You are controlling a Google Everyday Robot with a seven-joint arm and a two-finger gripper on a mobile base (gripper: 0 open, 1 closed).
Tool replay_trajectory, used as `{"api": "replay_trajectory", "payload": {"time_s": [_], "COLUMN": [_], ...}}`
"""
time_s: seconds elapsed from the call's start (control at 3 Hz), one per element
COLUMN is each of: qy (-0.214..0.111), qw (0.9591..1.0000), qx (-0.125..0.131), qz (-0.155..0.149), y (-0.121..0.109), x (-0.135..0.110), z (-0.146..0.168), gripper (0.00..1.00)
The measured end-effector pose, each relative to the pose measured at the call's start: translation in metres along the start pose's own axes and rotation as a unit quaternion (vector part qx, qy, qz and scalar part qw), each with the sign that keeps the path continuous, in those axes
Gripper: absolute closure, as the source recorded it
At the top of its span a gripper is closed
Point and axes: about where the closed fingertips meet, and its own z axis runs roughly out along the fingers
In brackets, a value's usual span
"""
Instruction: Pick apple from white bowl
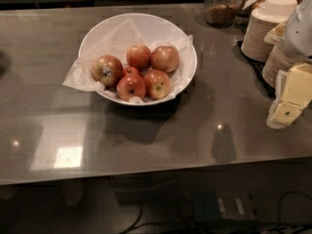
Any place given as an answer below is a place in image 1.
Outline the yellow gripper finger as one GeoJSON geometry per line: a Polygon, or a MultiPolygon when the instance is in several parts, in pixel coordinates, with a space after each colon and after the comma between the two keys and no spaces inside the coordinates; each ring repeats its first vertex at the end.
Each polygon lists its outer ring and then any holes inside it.
{"type": "Polygon", "coordinates": [[[302,63],[288,71],[283,101],[289,105],[289,123],[294,122],[312,101],[312,65],[302,63]]]}

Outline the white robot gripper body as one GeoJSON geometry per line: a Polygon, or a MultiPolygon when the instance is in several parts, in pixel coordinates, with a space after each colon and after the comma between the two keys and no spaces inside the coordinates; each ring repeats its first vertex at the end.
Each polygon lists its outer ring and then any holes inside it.
{"type": "Polygon", "coordinates": [[[290,59],[312,61],[312,0],[302,0],[290,15],[284,30],[283,48],[290,59]]]}

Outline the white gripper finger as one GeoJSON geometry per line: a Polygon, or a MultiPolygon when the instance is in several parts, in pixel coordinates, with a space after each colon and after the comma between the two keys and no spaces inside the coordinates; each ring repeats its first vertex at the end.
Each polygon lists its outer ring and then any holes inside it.
{"type": "Polygon", "coordinates": [[[266,125],[272,129],[283,129],[289,123],[289,105],[283,101],[282,95],[286,84],[288,73],[280,70],[276,77],[275,99],[273,100],[266,119],[266,125]]]}

